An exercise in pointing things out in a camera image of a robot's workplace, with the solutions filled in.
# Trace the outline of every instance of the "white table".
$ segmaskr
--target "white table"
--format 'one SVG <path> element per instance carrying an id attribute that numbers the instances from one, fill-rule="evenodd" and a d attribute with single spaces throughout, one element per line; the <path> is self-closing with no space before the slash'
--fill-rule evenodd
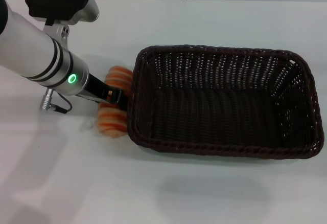
<path id="1" fill-rule="evenodd" d="M 8 0 L 28 16 L 24 0 Z M 327 119 L 327 3 L 97 0 L 99 19 L 71 27 L 69 49 L 104 78 L 150 45 L 286 49 L 314 74 Z M 309 160 L 160 154 L 103 137 L 95 103 L 38 114 L 44 88 L 0 69 L 0 223 L 327 222 L 327 149 Z M 65 105 L 58 97 L 55 102 Z"/>

